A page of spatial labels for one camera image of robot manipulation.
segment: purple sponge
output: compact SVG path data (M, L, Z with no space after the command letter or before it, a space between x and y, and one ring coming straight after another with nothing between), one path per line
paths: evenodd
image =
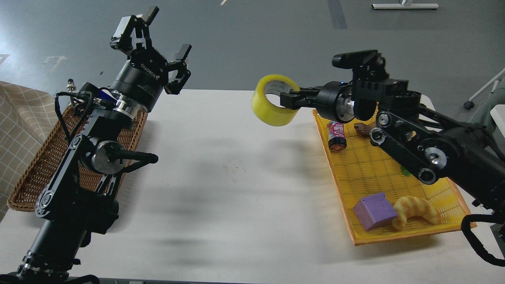
M361 198L353 207L365 231L391 223L398 216L384 193L377 193Z

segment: croissant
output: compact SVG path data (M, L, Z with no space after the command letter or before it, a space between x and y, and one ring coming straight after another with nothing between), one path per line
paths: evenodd
M435 225L442 222L438 211L426 199L403 196L396 200L393 208L398 213L398 216L392 221L393 227L397 230L403 230L407 219L412 216L421 216Z

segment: yellow tape roll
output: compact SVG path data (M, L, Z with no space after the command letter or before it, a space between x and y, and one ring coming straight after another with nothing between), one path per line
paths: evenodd
M283 126L291 122L298 110L291 110L274 105L266 94L279 95L282 92L300 91L300 87L291 79L282 75L267 75L258 82L251 106L254 114L263 122L272 126Z

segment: soda can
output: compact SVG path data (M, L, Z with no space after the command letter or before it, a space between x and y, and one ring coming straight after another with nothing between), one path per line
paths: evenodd
M332 152L339 152L347 147L344 125L340 122L328 122L328 147Z

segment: checkered cloth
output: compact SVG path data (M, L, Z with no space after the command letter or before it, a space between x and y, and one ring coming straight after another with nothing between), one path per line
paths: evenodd
M0 81L0 220L7 198L58 121L46 92Z

